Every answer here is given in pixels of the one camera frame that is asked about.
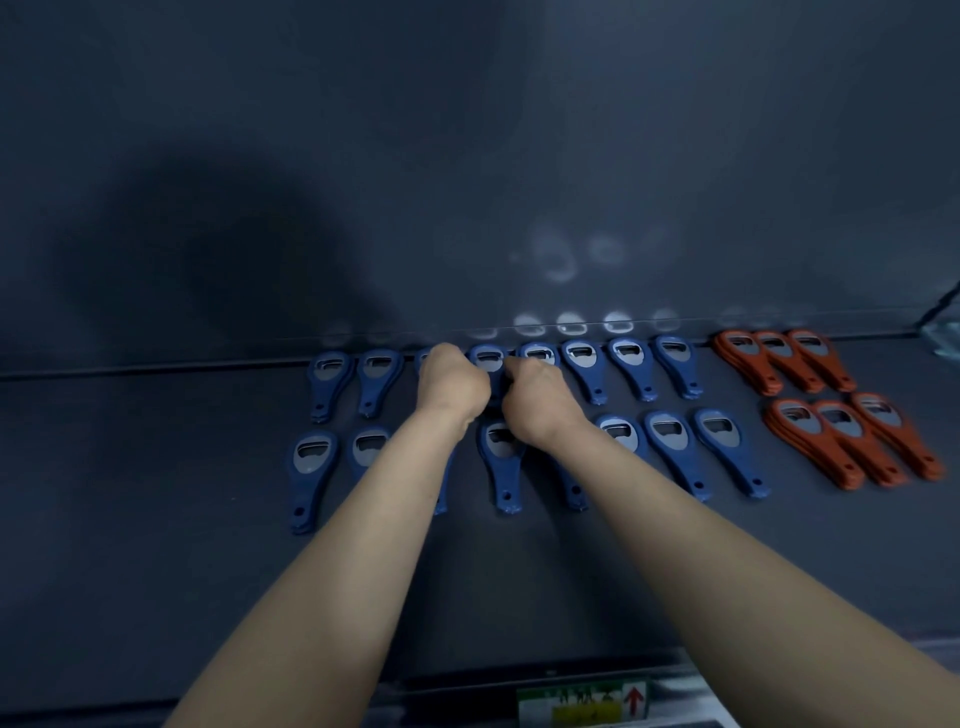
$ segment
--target forearm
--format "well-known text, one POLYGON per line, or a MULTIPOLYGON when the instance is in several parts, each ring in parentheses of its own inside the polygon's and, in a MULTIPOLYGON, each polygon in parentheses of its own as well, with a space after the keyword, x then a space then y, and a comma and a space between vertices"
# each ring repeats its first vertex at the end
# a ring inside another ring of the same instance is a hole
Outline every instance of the forearm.
POLYGON ((935 725, 960 715, 954 676, 596 427, 558 433, 551 454, 587 490, 742 724, 922 716, 935 725))
POLYGON ((180 703, 170 725, 359 723, 463 423, 416 412, 180 703))

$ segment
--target person's left hand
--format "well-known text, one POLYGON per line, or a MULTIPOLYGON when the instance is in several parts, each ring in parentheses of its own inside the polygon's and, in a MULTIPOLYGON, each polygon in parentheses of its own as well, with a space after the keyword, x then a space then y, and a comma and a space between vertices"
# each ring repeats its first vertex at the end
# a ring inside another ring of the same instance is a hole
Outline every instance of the person's left hand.
POLYGON ((438 344, 420 365, 417 410, 452 415, 463 425, 461 437, 489 400, 490 375, 452 344, 438 344))

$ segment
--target orange handle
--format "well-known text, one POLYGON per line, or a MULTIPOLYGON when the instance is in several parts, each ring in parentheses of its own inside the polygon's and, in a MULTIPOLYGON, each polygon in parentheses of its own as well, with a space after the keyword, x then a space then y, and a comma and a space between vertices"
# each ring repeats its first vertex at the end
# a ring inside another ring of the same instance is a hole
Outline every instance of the orange handle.
POLYGON ((750 382, 758 394, 775 397, 783 382, 770 366, 763 347, 749 331, 728 329, 716 334, 710 344, 713 350, 750 382))
POLYGON ((806 328, 787 331, 790 341, 797 346, 806 363, 813 367, 837 392, 852 392, 856 381, 844 368, 840 355, 826 336, 806 328))
POLYGON ((838 487, 851 491, 863 485, 866 474, 829 433, 829 425, 805 402, 774 400, 764 411, 763 422, 810 458, 838 487))
POLYGON ((860 464, 873 481, 887 487, 909 482, 903 469, 880 446, 873 432, 850 407, 841 401, 820 400, 813 403, 813 408, 827 423, 840 447, 860 464))
POLYGON ((924 480, 940 480, 947 474, 947 467, 924 445, 906 416, 885 397, 873 392, 857 392, 851 395, 851 405, 914 473, 924 480))
POLYGON ((817 374, 810 369, 795 347, 790 346, 789 340, 776 331, 755 331, 754 338, 763 347, 770 360, 781 372, 810 395, 823 392, 827 385, 817 374))

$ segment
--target bare skin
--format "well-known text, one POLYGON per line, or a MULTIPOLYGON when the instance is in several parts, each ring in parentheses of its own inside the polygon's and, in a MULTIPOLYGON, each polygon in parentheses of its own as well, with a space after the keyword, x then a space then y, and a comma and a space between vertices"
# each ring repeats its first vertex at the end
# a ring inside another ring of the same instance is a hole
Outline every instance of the bare skin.
MULTIPOLYGON (((558 369, 512 357, 506 366, 514 384, 503 412, 514 435, 587 490, 742 726, 957 724, 960 679, 591 425, 558 369)), ((169 726, 359 724, 446 460, 489 396, 488 376, 459 350, 431 352, 417 410, 169 726)))

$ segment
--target person's right arm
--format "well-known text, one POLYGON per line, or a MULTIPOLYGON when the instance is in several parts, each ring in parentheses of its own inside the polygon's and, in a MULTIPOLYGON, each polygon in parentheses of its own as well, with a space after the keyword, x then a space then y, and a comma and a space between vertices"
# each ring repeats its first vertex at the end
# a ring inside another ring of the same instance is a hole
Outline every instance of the person's right arm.
POLYGON ((741 725, 960 725, 960 678, 592 425, 559 368, 507 369, 511 431, 585 488, 741 725))

